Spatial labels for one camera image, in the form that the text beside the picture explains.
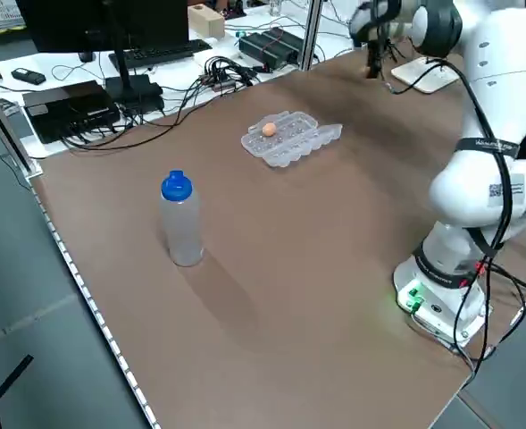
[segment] remote control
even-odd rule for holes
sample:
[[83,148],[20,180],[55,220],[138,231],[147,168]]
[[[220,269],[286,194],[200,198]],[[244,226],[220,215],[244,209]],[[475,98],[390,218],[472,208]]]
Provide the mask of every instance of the remote control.
[[33,85],[40,85],[46,81],[45,75],[36,71],[27,69],[16,69],[11,71],[11,75],[16,80],[22,80],[23,82],[32,83]]

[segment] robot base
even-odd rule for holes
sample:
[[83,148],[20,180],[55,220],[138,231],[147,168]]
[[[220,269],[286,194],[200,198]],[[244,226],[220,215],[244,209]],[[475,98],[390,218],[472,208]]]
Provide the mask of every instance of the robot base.
[[[467,289],[448,289],[430,281],[419,269],[415,259],[409,257],[394,272],[397,304],[412,313],[415,303],[419,309],[415,319],[449,346],[454,343],[455,315]],[[485,323],[485,294],[475,282],[463,305],[457,323],[457,344],[464,347]]]

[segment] clear plastic bottle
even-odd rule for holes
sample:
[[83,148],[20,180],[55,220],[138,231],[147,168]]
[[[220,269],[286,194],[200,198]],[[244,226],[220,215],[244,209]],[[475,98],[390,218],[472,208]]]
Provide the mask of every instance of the clear plastic bottle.
[[203,257],[199,225],[199,196],[183,171],[173,170],[162,183],[163,229],[171,260],[181,266]]

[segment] cardboard box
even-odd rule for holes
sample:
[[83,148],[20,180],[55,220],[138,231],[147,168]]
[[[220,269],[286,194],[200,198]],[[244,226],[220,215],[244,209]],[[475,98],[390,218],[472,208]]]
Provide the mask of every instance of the cardboard box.
[[204,38],[224,38],[225,18],[203,4],[188,7],[189,27]]

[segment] white desk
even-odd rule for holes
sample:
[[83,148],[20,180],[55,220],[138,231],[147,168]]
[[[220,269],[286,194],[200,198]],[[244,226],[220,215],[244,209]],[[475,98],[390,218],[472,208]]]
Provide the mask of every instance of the white desk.
[[[226,30],[225,38],[221,40],[208,38],[206,40],[206,42],[213,47],[212,50],[199,53],[193,58],[188,58],[173,63],[160,64],[155,66],[151,71],[148,71],[147,69],[140,69],[138,70],[138,73],[146,72],[149,74],[150,80],[152,82],[157,82],[161,86],[185,89],[188,88],[202,72],[205,59],[215,55],[227,56],[241,65],[260,65],[255,60],[240,55],[237,47],[237,29],[241,28],[246,32],[253,32],[251,29],[253,27],[259,28],[257,31],[263,31],[269,29],[271,26],[279,26],[284,28],[284,30],[287,30],[303,38],[305,35],[304,25],[306,23],[307,10],[297,4],[302,4],[302,0],[298,0],[296,4],[286,1],[282,5],[282,16],[279,19],[269,15],[268,6],[248,9],[246,10],[247,16],[226,22],[228,28]],[[343,20],[348,18],[347,15],[345,16],[341,14],[340,17]],[[331,10],[331,5],[326,4],[322,14],[321,26],[317,38],[317,47],[315,50],[315,53],[320,58],[320,61],[330,59],[341,52],[350,51],[352,49],[352,41],[347,35],[346,26],[338,22],[331,21],[333,19],[335,19],[335,15]],[[189,38],[199,38],[199,36],[193,30],[190,30]],[[35,54],[23,56],[13,60],[2,61],[0,62],[0,72],[4,78],[0,80],[0,85],[12,89],[30,88],[40,90],[58,88],[64,85],[71,85],[88,80],[96,80],[98,83],[102,83],[102,78],[110,78],[119,75],[108,58],[109,54],[110,52],[96,53],[96,60],[94,62],[86,63],[83,67],[83,70],[77,69],[73,71],[65,80],[55,79],[54,76],[56,78],[62,79],[64,76],[66,76],[70,69],[64,67],[56,68],[54,69],[53,76],[53,68],[56,65],[67,65],[70,67],[81,65],[81,62],[76,54]],[[11,76],[11,71],[19,67],[43,73],[46,76],[46,82],[38,86],[32,86],[13,79]],[[295,69],[296,67],[290,65],[281,71],[276,71],[272,74],[259,74],[258,78],[260,81],[266,81],[288,72],[292,72]],[[182,94],[183,93],[181,92],[172,91],[169,89],[163,90],[163,98],[165,99],[164,111],[166,113],[172,113],[179,107],[180,101],[183,98]],[[211,90],[206,90],[196,99],[196,103],[201,104],[216,96],[217,94]],[[22,93],[19,92],[12,92],[0,88],[0,98],[5,98],[19,105],[23,105]],[[146,115],[145,118],[146,120],[150,121],[160,116],[161,114],[156,112]],[[55,153],[62,152],[63,150],[67,150],[67,147],[60,141],[44,145],[40,142],[36,135],[23,139],[22,144],[26,148],[29,155],[36,158],[44,158]]]

